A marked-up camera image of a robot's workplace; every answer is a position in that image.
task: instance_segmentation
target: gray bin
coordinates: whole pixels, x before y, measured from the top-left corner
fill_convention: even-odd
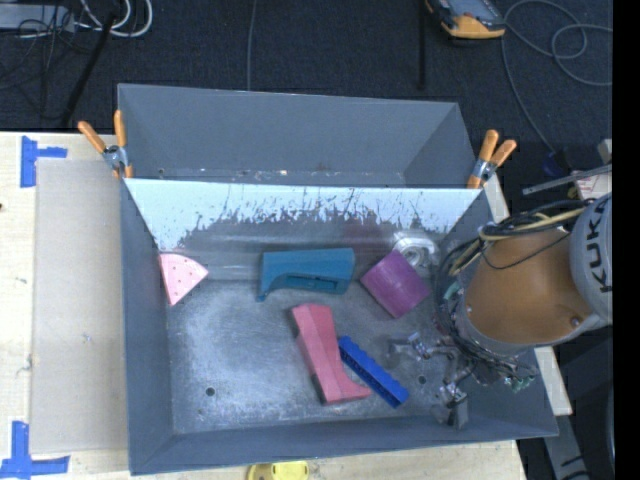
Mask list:
[[[429,407],[445,359],[390,364],[384,354],[392,336],[439,337],[435,301],[394,319],[357,281],[399,230],[421,230],[445,250],[491,219],[484,192],[464,189],[475,158],[457,104],[124,84],[118,108],[136,174],[120,192],[132,474],[557,434],[541,379],[514,394],[469,378],[461,386],[469,423],[462,430],[437,423]],[[292,194],[308,189],[311,206],[260,219],[225,208],[206,218],[207,194],[213,207],[221,187],[238,186],[251,187],[247,205],[290,186]],[[332,187],[338,196],[400,200],[398,218],[363,212],[342,196],[318,218]],[[448,212],[453,217],[443,218]],[[176,229],[179,240],[163,241]],[[262,252],[342,246],[356,253],[347,293],[286,289],[256,301]],[[185,254],[210,271],[174,307],[159,252]],[[374,393],[321,405],[290,316],[304,302],[329,305],[337,333],[387,368],[409,400],[393,409]]]

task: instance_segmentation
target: wooden table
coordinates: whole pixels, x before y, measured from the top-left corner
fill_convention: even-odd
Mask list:
[[[10,422],[29,422],[34,305],[34,228],[37,187],[20,188],[20,140],[24,133],[0,133],[0,459],[10,450]],[[40,148],[61,146],[68,157],[61,162],[101,160],[80,134],[28,133]],[[103,137],[115,144],[112,136]],[[489,199],[500,211],[506,205],[496,177],[486,186]],[[571,413],[571,404],[559,374],[553,350],[536,351],[554,414]],[[71,455],[67,477],[129,478],[126,450],[83,450]],[[34,455],[34,458],[46,458]],[[377,453],[372,455],[314,459],[309,461],[311,479],[430,478],[437,480],[521,480],[525,473],[514,441],[478,443]],[[247,467],[156,475],[167,480],[187,478],[244,479]]]

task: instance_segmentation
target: pink triangular block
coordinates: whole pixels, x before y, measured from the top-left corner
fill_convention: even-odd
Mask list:
[[[170,306],[176,305],[209,274],[197,261],[169,253],[160,255],[160,270]]]

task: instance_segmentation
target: yellow device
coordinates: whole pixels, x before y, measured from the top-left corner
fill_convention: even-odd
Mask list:
[[[249,468],[247,480],[307,480],[309,466],[306,461],[255,464]]]
[[[442,28],[456,39],[496,39],[507,28],[489,0],[424,0]]]

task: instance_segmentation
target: purple cylinder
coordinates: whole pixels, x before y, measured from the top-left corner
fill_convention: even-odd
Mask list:
[[[374,299],[400,318],[429,295],[429,288],[401,252],[391,251],[360,278]]]

